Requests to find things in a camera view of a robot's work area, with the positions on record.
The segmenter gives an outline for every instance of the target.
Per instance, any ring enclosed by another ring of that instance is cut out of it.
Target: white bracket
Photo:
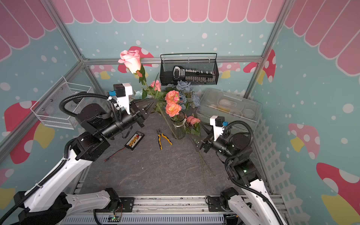
[[[212,116],[210,118],[210,125],[212,125],[212,127],[214,128],[214,141],[217,140],[217,138],[222,135],[222,132],[224,131],[225,126],[222,127],[217,127],[215,125],[215,119],[217,118],[217,116]]]

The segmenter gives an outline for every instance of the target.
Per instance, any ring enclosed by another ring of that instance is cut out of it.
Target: orange carnation
[[[169,114],[170,117],[174,117],[175,115],[179,115],[181,106],[175,103],[168,103],[165,109],[166,113]]]

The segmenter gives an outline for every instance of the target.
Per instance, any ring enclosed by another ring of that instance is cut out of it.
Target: plastic storage container
[[[246,122],[255,131],[260,120],[261,107],[261,103],[208,88],[200,100],[200,106],[196,113],[200,119],[204,119],[203,121],[207,123],[210,122],[210,117],[212,116],[224,116],[225,121],[229,123],[241,120]],[[235,124],[233,128],[247,131],[240,124]]]

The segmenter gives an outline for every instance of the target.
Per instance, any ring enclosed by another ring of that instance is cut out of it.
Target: pink rose
[[[169,91],[165,96],[165,100],[167,103],[177,103],[180,100],[179,92],[178,91]]]
[[[168,103],[165,109],[166,113],[169,114],[170,117],[174,117],[175,115],[179,115],[181,106],[175,103]]]
[[[193,119],[191,120],[190,124],[191,124],[191,125],[194,125],[194,124],[200,123],[200,122],[201,122],[200,119],[198,119],[198,118],[193,118]]]
[[[187,122],[187,123],[190,123],[193,118],[194,118],[193,116],[189,116],[189,117],[186,119],[186,122]]]
[[[120,53],[120,58],[121,59],[119,59],[118,62],[125,64],[125,66],[130,70],[130,72],[136,73],[138,70],[141,69],[139,50],[124,50]]]
[[[156,82],[153,81],[153,82],[150,84],[151,87],[154,87],[154,85],[155,85],[155,89],[154,89],[155,91],[156,91],[156,90],[161,91],[161,83],[160,83],[160,81],[156,80]]]

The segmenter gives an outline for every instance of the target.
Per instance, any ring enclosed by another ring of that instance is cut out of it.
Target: gray tabletop
[[[143,128],[135,124],[125,139],[120,134],[115,140],[109,140],[111,146],[91,164],[81,194],[113,188],[119,195],[216,195],[230,186],[243,193],[228,180],[224,164],[215,151],[197,152],[188,136],[174,139],[164,118],[158,113],[151,114],[144,124]],[[161,129],[173,145],[162,138],[163,150],[160,150],[156,129]],[[122,149],[136,131],[144,133],[145,137],[133,151],[124,149],[104,161]],[[201,130],[202,140],[206,136],[205,131]],[[201,156],[207,166],[202,167]],[[255,152],[250,158],[264,177]]]

